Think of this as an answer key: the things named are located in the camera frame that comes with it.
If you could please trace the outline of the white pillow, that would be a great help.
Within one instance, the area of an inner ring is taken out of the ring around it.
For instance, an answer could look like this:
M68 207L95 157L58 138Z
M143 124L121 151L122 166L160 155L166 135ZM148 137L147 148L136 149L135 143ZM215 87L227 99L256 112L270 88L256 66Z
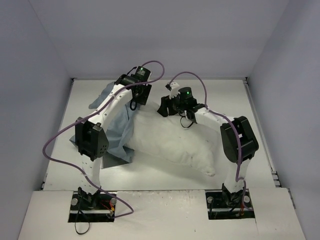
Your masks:
M179 115L163 117L158 108L155 102L140 107L133 117L133 133L125 146L213 177L220 134L200 124L183 128Z

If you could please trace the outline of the blue-grey pillowcase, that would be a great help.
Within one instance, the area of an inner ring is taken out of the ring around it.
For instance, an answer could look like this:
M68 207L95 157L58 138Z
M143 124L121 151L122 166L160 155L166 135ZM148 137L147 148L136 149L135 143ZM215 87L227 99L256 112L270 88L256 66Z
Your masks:
M111 168L129 164L133 160L134 150L126 147L134 132L134 116L140 106L131 109L131 103L126 103L110 122L105 134L109 141L107 152L103 156L102 167Z

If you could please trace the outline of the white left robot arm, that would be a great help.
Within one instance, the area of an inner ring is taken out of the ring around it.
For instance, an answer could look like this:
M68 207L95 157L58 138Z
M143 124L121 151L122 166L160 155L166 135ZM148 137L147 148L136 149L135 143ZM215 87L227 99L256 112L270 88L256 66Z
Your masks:
M101 187L101 161L109 148L106 130L125 104L147 103L152 86L131 84L147 82L151 74L147 68L138 66L134 74L121 75L105 100L96 108L97 114L75 126L75 145L80 155L87 157L81 161L81 169L90 182L83 180L80 188L85 193L81 202L89 210L96 209L100 204L100 197L96 193L97 187Z

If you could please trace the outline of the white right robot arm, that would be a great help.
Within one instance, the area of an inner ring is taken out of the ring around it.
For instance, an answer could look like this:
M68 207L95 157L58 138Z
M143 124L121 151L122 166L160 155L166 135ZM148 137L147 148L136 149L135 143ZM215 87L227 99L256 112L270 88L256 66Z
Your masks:
M165 86L169 95L160 100L157 112L163 116L182 115L193 124L199 124L220 131L223 152L230 164L227 177L222 184L221 200L227 206L239 201L239 193L245 188L245 177L250 161L259 149L257 138L244 117L227 117L214 112L204 103L198 103L190 87L176 83Z

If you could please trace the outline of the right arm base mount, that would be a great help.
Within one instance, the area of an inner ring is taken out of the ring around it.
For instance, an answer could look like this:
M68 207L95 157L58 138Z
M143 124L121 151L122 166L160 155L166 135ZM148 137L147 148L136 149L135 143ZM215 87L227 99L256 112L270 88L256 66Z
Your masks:
M246 191L244 198L244 203L248 208L243 206L240 201L231 203L231 205L227 204L223 198L221 190L205 191L205 200L207 216L211 221L255 218L255 212L253 210L251 196L248 190Z

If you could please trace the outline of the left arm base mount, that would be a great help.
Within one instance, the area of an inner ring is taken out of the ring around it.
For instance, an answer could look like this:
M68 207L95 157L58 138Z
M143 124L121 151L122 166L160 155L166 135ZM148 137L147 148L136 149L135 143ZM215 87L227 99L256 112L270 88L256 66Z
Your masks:
M112 223L115 221L117 200L105 193L95 194L93 199L72 194L69 208L69 223Z

